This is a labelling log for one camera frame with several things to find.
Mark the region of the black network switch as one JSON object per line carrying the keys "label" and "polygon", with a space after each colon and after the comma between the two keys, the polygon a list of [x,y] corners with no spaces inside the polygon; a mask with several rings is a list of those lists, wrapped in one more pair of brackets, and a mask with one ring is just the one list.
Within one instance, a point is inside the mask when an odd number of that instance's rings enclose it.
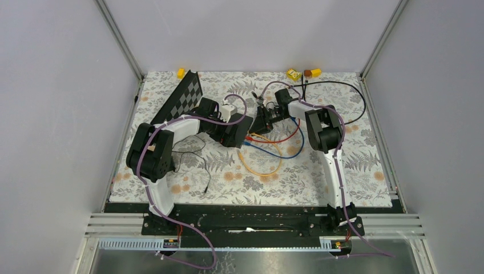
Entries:
{"label": "black network switch", "polygon": [[252,122],[253,117],[245,116],[241,122],[230,126],[223,126],[220,144],[224,147],[241,148]]}

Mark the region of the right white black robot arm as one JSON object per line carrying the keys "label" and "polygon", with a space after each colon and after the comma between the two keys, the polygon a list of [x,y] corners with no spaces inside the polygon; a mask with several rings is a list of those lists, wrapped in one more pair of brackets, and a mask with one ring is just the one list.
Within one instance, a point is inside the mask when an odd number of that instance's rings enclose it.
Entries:
{"label": "right white black robot arm", "polygon": [[342,235],[357,220],[356,207],[346,187],[342,166],[342,142],[344,122],[333,106],[314,106],[302,99],[290,96],[287,89],[275,93],[277,104],[268,109],[257,107],[255,121],[249,133],[266,134],[273,124],[289,118],[306,123],[311,148],[322,155],[322,168],[328,186],[328,230]]}

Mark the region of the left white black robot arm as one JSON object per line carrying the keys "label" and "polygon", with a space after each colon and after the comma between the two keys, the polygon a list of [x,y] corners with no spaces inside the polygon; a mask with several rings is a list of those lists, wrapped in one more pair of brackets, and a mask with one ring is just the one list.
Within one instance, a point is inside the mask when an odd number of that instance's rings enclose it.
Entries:
{"label": "left white black robot arm", "polygon": [[205,133],[224,147],[240,148],[252,122],[253,117],[239,113],[232,104],[202,98],[197,107],[178,118],[138,127],[126,165],[144,184],[150,212],[158,216],[155,227],[162,234],[169,235],[177,227],[176,217],[170,215],[174,201],[167,184],[167,174],[175,169],[175,144]]}

